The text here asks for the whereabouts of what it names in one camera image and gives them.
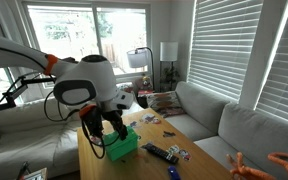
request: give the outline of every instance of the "wooden table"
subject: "wooden table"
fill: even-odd
[[[140,122],[144,114],[154,114],[161,120],[161,124]],[[180,158],[175,165],[182,180],[191,179],[230,179],[229,171],[176,130],[165,119],[152,109],[145,109],[140,112],[123,116],[125,125],[137,121],[140,127],[134,128],[141,136],[138,141],[138,149],[122,156],[116,161],[111,161],[106,155],[103,159],[97,159],[93,154],[89,142],[84,137],[82,129],[78,129],[78,151],[80,162],[80,173],[82,180],[111,180],[111,179],[170,179],[167,168],[171,165],[168,162],[150,154],[142,145],[152,141],[154,145],[167,150],[173,145],[185,149],[191,155],[189,161],[185,161],[178,153],[174,154]],[[112,132],[109,122],[104,121],[104,132]],[[164,131],[174,132],[176,136],[163,137]],[[98,154],[102,153],[101,148],[96,148]]]

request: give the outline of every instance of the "white lamp shade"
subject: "white lamp shade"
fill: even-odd
[[[177,61],[178,42],[161,42],[161,61]]]
[[[127,58],[131,68],[140,68],[148,64],[148,54],[146,50],[128,51]]]

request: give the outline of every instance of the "floor lamp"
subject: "floor lamp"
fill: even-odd
[[[154,86],[154,68],[153,68],[153,53],[152,50],[148,47],[136,48],[135,50],[127,52],[128,62],[131,68],[140,68],[151,63],[151,72],[152,72],[152,84]]]
[[[173,85],[173,62],[177,61],[177,51],[178,51],[178,42],[161,42],[161,54],[160,61],[168,61],[171,62],[171,83],[170,89],[172,90]]]

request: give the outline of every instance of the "green block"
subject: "green block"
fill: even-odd
[[[126,126],[128,135],[126,136],[126,139],[122,141],[120,138],[113,143],[110,146],[106,146],[106,154],[108,157],[115,161],[116,159],[120,158],[121,156],[129,153],[130,151],[137,149],[137,140],[138,136],[133,130],[132,127]],[[113,142],[118,136],[118,133],[116,131],[107,134],[104,136],[104,144],[109,144]]]

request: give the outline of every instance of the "white sofa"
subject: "white sofa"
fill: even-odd
[[[43,110],[44,100],[0,111],[0,179],[15,179],[25,161],[36,171],[47,167],[48,178],[79,170],[76,129],[81,127],[78,114],[65,122],[49,121]],[[142,108],[134,101],[128,114]],[[52,119],[60,119],[55,99],[47,102]],[[61,105],[63,116],[70,111]]]
[[[230,103],[186,82],[179,82],[175,91],[187,114],[166,120],[197,146],[229,170],[232,166],[226,154],[235,159],[240,151],[246,165],[277,179],[288,179],[286,170],[267,158],[271,152],[288,153],[288,122]]]

